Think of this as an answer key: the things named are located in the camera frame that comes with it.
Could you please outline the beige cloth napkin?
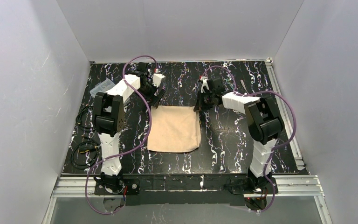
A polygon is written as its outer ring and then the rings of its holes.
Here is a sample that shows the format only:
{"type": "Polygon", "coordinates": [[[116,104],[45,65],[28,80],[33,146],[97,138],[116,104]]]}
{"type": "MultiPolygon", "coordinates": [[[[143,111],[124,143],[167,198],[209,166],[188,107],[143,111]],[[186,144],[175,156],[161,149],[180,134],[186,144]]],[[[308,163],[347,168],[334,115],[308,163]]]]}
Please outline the beige cloth napkin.
{"type": "Polygon", "coordinates": [[[189,106],[159,106],[151,109],[147,149],[160,153],[189,153],[201,142],[199,113],[189,106]]]}

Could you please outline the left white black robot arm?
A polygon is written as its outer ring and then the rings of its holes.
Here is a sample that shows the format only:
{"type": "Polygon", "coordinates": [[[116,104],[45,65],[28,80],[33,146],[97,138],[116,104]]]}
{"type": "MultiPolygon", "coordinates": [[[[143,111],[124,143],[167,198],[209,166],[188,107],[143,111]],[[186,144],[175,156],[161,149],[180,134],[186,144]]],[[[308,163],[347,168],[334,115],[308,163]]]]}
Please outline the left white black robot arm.
{"type": "Polygon", "coordinates": [[[124,104],[133,93],[141,97],[146,111],[158,104],[165,91],[160,88],[165,76],[150,64],[138,63],[114,87],[95,94],[93,123],[101,143],[104,175],[117,176],[122,170],[119,138],[125,123],[124,104]]]}

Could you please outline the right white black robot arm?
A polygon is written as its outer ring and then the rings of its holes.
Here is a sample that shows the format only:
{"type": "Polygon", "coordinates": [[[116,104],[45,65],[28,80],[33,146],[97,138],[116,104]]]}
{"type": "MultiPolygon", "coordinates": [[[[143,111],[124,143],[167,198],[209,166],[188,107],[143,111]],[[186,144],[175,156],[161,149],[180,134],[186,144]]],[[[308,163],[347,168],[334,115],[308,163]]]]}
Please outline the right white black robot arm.
{"type": "Polygon", "coordinates": [[[250,136],[254,140],[250,173],[260,178],[271,172],[272,148],[275,146],[284,122],[279,108],[272,97],[253,97],[227,90],[221,79],[200,77],[201,89],[197,93],[195,112],[205,111],[214,106],[222,106],[245,114],[250,136]]]}

